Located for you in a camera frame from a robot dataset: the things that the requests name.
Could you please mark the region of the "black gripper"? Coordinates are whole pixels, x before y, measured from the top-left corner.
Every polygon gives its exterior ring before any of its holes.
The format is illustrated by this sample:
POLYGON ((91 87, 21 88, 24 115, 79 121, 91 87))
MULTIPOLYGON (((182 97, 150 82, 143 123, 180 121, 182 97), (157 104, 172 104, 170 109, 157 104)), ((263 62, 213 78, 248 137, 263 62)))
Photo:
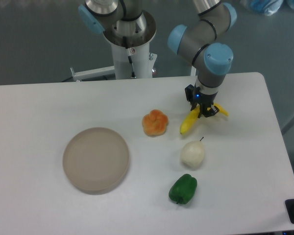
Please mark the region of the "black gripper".
POLYGON ((196 87, 192 84, 185 88, 187 101, 191 105, 191 111, 200 105, 200 116, 209 118, 217 114, 220 109, 214 105, 218 91, 214 88, 196 87))

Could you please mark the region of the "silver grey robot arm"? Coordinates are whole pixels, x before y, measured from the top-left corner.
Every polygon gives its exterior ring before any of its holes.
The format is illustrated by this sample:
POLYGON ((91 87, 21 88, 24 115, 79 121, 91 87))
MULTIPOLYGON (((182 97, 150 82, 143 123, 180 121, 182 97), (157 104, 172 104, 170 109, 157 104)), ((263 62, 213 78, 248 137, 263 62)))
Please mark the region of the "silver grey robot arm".
MULTIPOLYGON (((185 88, 191 108, 211 117, 220 111, 214 103, 220 85, 231 68, 233 52, 217 38, 235 23, 232 5, 219 0, 196 0, 199 20, 193 27, 176 26, 167 45, 198 71, 194 85, 185 88)), ((117 79, 151 78, 153 55, 149 44, 156 33, 152 15, 140 0, 86 0, 78 8, 88 29, 110 43, 117 79)))

